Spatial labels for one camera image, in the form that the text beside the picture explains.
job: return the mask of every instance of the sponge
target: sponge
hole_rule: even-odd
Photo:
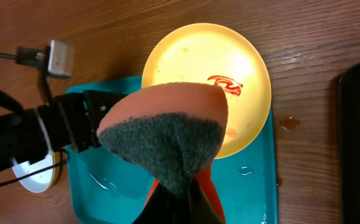
[[[101,121],[100,143],[147,169],[174,196],[217,155],[228,106],[224,91],[199,83],[141,89],[116,103]]]

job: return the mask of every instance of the brown wooden surface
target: brown wooden surface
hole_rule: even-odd
[[[336,77],[360,62],[360,1],[0,0],[0,52],[76,46],[71,85],[140,75],[170,31],[196,22],[228,26],[260,52],[272,80],[280,223],[339,223]],[[0,59],[0,89],[26,108],[41,104],[37,72]],[[300,120],[286,131],[280,120]],[[12,177],[10,170],[0,180]],[[77,223],[68,179],[42,194],[19,184],[0,189],[0,223]]]

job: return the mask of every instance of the blue tray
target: blue tray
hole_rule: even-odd
[[[141,76],[73,86],[83,90],[132,93]],[[154,178],[103,147],[79,154],[68,164],[73,209],[83,223],[132,223],[141,213]],[[212,179],[229,224],[277,224],[277,184],[272,113],[258,137],[241,152],[215,160]]]

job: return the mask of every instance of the wood grain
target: wood grain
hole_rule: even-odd
[[[360,1],[0,0],[0,52],[75,44],[71,85],[140,75],[170,31],[195,22],[230,27],[260,52],[272,80],[280,223],[339,223],[336,79],[360,62]],[[26,108],[41,104],[37,72],[0,59],[0,89]],[[281,119],[301,125],[286,131]],[[12,177],[11,171],[0,180]],[[67,178],[42,194],[0,189],[0,223],[76,223]]]

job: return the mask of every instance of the tray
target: tray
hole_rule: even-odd
[[[141,76],[70,87],[83,90],[132,93],[141,88]],[[73,209],[89,223],[132,223],[144,206],[154,178],[143,168],[124,162],[103,147],[79,154],[71,149],[68,176]],[[272,113],[261,133],[241,152],[217,159],[212,179],[229,224],[276,224],[277,184]]]

